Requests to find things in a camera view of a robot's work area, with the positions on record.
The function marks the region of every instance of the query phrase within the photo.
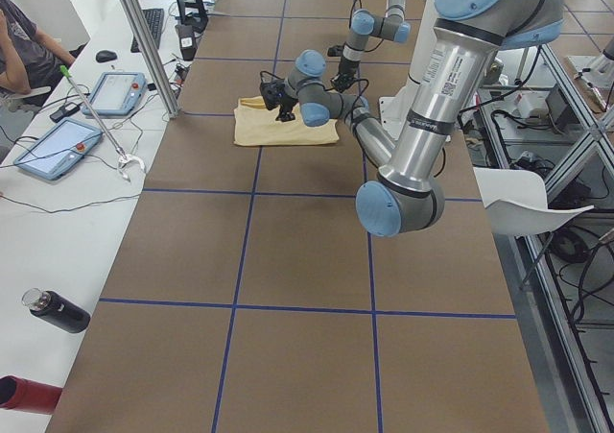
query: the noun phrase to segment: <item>keyboard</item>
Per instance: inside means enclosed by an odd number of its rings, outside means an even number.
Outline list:
[[[160,39],[162,38],[162,27],[164,26],[164,10],[162,8],[144,9],[143,15],[145,15],[147,25],[150,27],[150,31],[152,32],[155,47],[159,49]],[[135,37],[132,39],[130,51],[141,52],[138,48],[138,42],[136,42]]]

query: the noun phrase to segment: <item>tablet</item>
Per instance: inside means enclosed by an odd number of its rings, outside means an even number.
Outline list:
[[[44,134],[13,164],[46,180],[56,180],[70,171],[100,140],[95,126],[64,118]]]
[[[100,116],[128,116],[146,87],[143,73],[107,71],[101,75],[88,100]],[[91,116],[85,105],[82,106],[82,113]]]

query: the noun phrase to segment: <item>person's hand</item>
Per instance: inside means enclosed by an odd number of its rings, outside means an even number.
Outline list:
[[[0,39],[6,40],[9,38],[9,27],[7,26],[7,17],[0,9]]]

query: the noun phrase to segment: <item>folded towel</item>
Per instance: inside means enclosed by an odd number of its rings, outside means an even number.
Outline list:
[[[268,111],[262,97],[239,99],[234,110],[234,143],[243,147],[257,145],[324,145],[339,141],[335,130],[337,120],[323,126],[309,128],[303,124],[298,108],[296,119],[282,123],[275,121],[278,112]]]

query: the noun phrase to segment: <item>person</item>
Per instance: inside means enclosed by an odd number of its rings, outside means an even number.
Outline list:
[[[5,93],[28,94],[47,85],[53,90],[62,77],[59,68],[74,61],[11,0],[0,0],[0,87]],[[27,102],[40,106],[48,96],[30,97]]]

